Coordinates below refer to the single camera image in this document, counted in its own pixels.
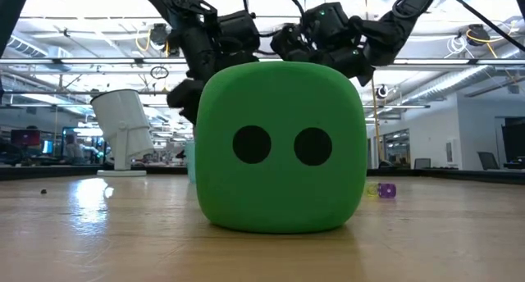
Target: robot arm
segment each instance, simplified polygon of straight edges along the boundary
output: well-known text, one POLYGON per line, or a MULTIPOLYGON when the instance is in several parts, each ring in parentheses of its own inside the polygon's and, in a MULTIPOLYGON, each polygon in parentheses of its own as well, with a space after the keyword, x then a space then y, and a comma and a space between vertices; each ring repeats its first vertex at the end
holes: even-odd
MULTIPOLYGON (((253 55, 260 45, 260 34, 253 22, 255 15, 238 11, 217 16, 217 9, 204 0, 149 1, 173 28, 167 41, 170 48, 180 48, 183 52, 189 67, 186 74, 192 78, 171 91, 168 105, 183 108, 180 114, 195 124, 206 82, 229 66, 258 61, 253 55)), ((394 61, 418 18, 433 1, 397 0, 380 20, 348 18, 338 2, 324 3, 308 11, 300 8, 299 24, 286 25, 277 32, 271 47, 283 61, 329 66, 348 78, 357 76, 364 86, 376 66, 387 66, 394 61), (361 43, 362 36, 366 37, 365 43, 361 43)), ((487 19, 482 20, 493 25, 487 19)), ((503 36, 515 43, 508 35, 503 36)), ((521 44, 515 45, 525 50, 521 44)))
POLYGON ((329 66, 362 86, 375 66, 391 64, 408 40, 420 15, 433 0, 397 0, 380 20, 348 19, 338 2, 324 3, 304 13, 299 25, 288 25, 273 37, 272 49, 285 61, 309 61, 329 66), (303 34, 308 41, 300 40, 303 34), (360 39, 367 40, 361 45, 360 39))
POLYGON ((170 55, 180 48, 189 70, 184 80, 167 96, 169 107, 195 124, 200 94, 206 82, 229 66, 258 61, 259 32, 254 15, 238 11, 217 16, 217 9, 204 0, 149 0, 172 27, 167 37, 170 55))

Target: computer monitor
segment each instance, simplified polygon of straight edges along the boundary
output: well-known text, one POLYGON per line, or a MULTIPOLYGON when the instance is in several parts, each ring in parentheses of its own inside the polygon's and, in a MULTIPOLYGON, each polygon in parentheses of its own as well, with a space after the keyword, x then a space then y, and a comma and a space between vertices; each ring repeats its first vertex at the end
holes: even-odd
POLYGON ((53 142, 43 141, 42 143, 42 154, 53 154, 53 142))
POLYGON ((40 130, 11 130, 11 143, 16 146, 39 146, 40 130))

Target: person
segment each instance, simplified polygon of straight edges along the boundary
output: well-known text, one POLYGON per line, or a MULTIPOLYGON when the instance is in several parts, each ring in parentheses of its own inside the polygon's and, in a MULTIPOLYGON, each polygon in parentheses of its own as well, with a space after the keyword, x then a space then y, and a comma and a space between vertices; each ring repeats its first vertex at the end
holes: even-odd
POLYGON ((66 146, 64 147, 64 156, 66 157, 65 162, 72 165, 86 164, 84 158, 84 151, 92 151, 95 154, 98 153, 98 150, 94 147, 84 146, 81 143, 76 142, 76 137, 74 134, 66 135, 66 146))

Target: white cylinder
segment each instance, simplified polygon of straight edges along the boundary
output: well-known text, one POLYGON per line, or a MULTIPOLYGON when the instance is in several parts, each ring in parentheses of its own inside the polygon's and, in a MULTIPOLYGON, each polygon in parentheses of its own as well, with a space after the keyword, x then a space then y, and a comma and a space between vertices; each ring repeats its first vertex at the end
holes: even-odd
POLYGON ((128 158, 153 153, 153 142, 148 131, 148 117, 144 113, 137 91, 122 89, 103 93, 91 100, 91 106, 97 116, 103 137, 112 148, 117 145, 117 132, 125 127, 128 131, 126 146, 128 158))

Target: fluorescent light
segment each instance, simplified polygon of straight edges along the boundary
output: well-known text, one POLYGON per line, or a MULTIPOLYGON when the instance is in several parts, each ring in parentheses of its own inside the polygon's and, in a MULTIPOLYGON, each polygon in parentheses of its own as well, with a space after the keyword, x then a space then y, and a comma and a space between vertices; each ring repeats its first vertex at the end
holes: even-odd
POLYGON ((168 107, 167 104, 147 104, 145 107, 168 107))
POLYGON ((88 104, 60 104, 60 105, 57 105, 57 107, 87 107, 87 108, 91 108, 91 105, 88 105, 88 104))
MULTIPOLYGON (((430 105, 411 105, 411 106, 403 106, 403 105, 386 105, 386 106, 377 106, 376 109, 389 109, 389 110, 392 110, 392 109, 425 109, 425 108, 429 108, 430 105)), ((363 108, 365 109, 373 109, 374 106, 373 105, 363 105, 363 108)))
POLYGON ((412 105, 412 106, 384 106, 386 109, 425 109, 429 108, 430 105, 412 105))
POLYGON ((7 104, 9 107, 52 107, 49 104, 7 104))
POLYGON ((34 100, 40 101, 40 102, 48 102, 50 104, 63 104, 65 101, 60 98, 55 98, 50 95, 45 94, 31 94, 31 93, 24 93, 22 94, 22 97, 24 98, 32 98, 34 100))
POLYGON ((0 64, 5 65, 19 65, 19 64, 27 64, 27 65, 39 65, 39 64, 53 64, 52 59, 0 59, 0 64))
POLYGON ((85 128, 75 128, 73 129, 78 136, 103 136, 101 129, 85 129, 85 128))
POLYGON ((144 64, 186 64, 184 59, 176 59, 171 57, 149 57, 143 59, 144 64))
POLYGON ((161 138, 170 138, 170 137, 173 136, 172 133, 170 133, 170 134, 155 134, 155 135, 158 135, 158 136, 161 137, 161 138))
POLYGON ((465 65, 467 59, 396 59, 395 65, 465 65))
POLYGON ((519 60, 519 59, 490 59, 490 60, 479 60, 477 62, 478 65, 525 65, 525 60, 519 60))
POLYGON ((65 58, 61 61, 63 64, 135 64, 132 58, 65 58))
POLYGON ((279 58, 260 58, 259 61, 282 61, 279 58))

